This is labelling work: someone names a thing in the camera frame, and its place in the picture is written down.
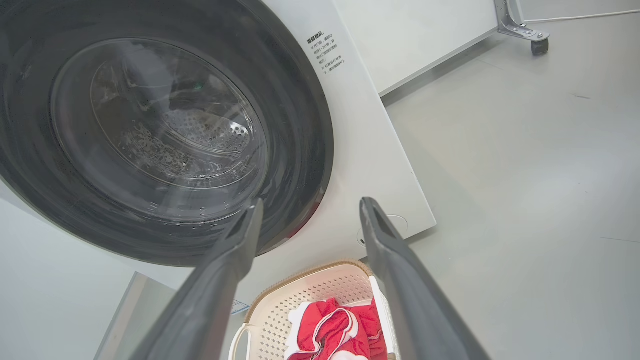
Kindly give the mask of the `round dark washing machine door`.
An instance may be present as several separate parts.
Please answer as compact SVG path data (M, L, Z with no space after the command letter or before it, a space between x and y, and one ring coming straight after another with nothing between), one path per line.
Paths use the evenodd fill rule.
M96 248L193 267L262 199L262 255L333 157L313 64L262 0L0 0L0 177Z

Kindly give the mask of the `metal partition foot with caster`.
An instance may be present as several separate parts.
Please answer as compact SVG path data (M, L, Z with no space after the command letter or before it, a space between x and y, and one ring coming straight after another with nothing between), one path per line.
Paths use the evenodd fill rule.
M549 51L550 34L516 23L509 10L508 0L493 0L497 16L497 32L503 35L530 41L533 56L542 56Z

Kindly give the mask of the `black text warning sticker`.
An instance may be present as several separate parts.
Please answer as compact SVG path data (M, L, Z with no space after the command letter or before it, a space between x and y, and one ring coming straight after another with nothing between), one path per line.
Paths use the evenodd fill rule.
M333 33L320 31L303 44L318 75L329 75L345 64L345 51Z

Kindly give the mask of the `cream perforated laundry basket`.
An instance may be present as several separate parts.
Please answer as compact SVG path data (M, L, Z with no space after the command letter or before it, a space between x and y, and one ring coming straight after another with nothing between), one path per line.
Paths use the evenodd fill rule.
M290 311L304 302L331 298L342 306L363 306L375 301L388 360L402 360L388 301L371 269L352 259L309 269L265 290L234 335L228 360L285 360Z

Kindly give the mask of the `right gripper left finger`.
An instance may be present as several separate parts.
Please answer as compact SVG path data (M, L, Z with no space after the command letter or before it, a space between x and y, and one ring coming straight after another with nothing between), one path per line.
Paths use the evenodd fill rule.
M253 199L176 292L130 360L218 360L239 283L258 251L264 205Z

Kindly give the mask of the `round white filter cover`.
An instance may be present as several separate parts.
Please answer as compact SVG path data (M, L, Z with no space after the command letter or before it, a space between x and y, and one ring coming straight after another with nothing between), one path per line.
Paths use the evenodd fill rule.
M391 224L393 225L393 227L398 231L402 239L407 239L407 237L409 237L409 224L407 223L406 219L398 215L388 215L387 217L391 222ZM356 241L360 246L365 248L366 242L364 237L364 231L362 228L358 231Z

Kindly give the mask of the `white front-load washing machine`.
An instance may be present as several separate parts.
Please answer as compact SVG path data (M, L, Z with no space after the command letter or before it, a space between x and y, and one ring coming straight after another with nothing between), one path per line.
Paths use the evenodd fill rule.
M333 164L310 219L257 258L235 300L249 305L283 278L338 259L361 259L359 203L374 198L407 221L407 235L434 215L370 73L334 0L261 0L306 53L325 32L345 64L318 76L333 123ZM50 223L0 177L0 360L94 360L134 275L178 289L194 266L167 266L98 248Z

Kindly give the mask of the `red and white garment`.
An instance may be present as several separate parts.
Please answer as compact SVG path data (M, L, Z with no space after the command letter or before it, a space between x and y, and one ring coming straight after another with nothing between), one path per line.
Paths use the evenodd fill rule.
M284 360L389 360L377 305L304 301L288 314Z

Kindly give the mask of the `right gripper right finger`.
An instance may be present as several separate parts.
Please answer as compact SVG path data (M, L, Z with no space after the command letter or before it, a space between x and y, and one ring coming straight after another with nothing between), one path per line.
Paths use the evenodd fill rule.
M364 197L359 216L370 267L390 305L402 360L490 360L381 205Z

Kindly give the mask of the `white partition panel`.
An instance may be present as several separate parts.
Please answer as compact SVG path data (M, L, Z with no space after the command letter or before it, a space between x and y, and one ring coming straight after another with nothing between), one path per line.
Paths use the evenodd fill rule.
M498 29L494 0L334 0L380 96Z

